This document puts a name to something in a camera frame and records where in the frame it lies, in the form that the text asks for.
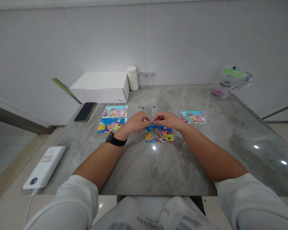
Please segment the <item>plastic bag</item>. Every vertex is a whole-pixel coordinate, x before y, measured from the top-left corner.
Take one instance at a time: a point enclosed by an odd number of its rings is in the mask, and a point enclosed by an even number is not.
[[[214,84],[212,90],[212,93],[220,99],[228,97],[244,85],[249,86],[252,82],[252,73],[244,72],[234,65],[226,66],[222,73],[222,78]]]

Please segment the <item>white shirt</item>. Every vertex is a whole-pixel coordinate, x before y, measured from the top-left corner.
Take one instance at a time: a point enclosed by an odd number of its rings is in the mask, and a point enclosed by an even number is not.
[[[233,229],[288,229],[288,207],[251,174],[215,186]],[[218,229],[188,196],[127,196],[92,226],[97,212],[96,185],[73,175],[25,229]]]

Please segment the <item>hand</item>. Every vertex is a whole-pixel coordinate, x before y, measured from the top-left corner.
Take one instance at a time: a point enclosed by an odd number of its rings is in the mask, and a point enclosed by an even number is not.
[[[116,130],[114,133],[114,137],[119,140],[120,139],[126,140],[130,133],[141,131],[145,127],[150,126],[151,124],[152,121],[150,117],[143,111],[140,111],[135,115],[133,115],[130,119],[128,119],[126,124],[124,124],[118,130]]]
[[[175,116],[170,112],[159,112],[154,117],[154,124],[165,126],[179,131],[179,129],[186,123],[182,119],[180,119],[179,117]]]

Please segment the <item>wristwatch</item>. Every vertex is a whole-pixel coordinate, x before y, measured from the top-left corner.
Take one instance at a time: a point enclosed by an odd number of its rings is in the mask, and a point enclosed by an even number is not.
[[[113,136],[113,132],[111,131],[111,133],[109,133],[109,135],[106,138],[106,142],[109,142],[109,143],[111,143],[112,145],[115,145],[115,146],[124,146],[126,144],[127,140],[120,141],[120,140],[116,139]]]

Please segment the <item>white cap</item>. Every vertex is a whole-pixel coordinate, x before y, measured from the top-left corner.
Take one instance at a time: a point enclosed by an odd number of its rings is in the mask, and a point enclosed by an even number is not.
[[[127,74],[128,75],[135,75],[137,74],[137,68],[133,65],[127,67]]]

